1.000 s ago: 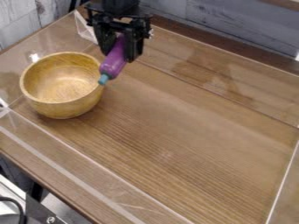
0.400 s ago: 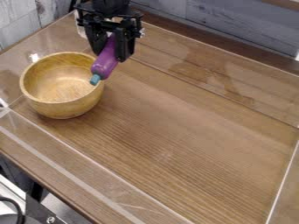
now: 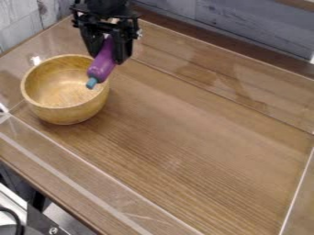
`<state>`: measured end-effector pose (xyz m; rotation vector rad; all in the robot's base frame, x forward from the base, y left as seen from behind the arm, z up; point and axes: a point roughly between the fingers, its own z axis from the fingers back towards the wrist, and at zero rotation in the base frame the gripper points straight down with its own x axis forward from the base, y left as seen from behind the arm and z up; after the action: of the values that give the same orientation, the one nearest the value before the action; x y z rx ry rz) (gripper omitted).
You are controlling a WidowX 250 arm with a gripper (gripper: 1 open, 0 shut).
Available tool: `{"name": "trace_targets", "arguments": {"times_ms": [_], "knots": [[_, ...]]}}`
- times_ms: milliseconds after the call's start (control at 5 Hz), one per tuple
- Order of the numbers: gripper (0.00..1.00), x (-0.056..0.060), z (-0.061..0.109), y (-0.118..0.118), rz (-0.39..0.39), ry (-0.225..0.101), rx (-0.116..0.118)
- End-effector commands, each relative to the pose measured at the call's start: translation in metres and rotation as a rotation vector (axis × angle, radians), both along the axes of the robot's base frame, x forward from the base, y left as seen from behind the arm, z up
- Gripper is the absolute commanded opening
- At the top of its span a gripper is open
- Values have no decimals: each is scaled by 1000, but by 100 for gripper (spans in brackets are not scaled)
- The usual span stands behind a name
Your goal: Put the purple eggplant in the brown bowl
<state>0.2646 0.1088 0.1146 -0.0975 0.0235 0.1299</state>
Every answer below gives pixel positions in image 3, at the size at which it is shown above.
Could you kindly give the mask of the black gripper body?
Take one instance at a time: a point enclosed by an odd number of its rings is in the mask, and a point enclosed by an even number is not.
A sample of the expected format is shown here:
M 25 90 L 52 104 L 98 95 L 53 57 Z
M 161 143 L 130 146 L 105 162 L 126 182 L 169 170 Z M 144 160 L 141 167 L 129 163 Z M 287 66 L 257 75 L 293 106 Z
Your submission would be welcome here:
M 141 36 L 138 14 L 132 10 L 128 0 L 74 0 L 72 12 L 73 27 L 84 39 L 120 32 L 126 39 Z

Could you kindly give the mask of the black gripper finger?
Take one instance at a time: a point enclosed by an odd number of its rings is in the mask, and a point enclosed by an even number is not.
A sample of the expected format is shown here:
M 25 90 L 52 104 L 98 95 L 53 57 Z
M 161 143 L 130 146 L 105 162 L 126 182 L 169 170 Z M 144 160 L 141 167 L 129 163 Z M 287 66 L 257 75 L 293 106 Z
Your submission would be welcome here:
M 116 29 L 112 32 L 113 41 L 113 61 L 116 64 L 122 64 L 132 55 L 133 32 L 129 28 Z
M 105 29 L 100 25 L 84 24 L 78 26 L 82 42 L 92 57 L 96 57 L 102 43 Z

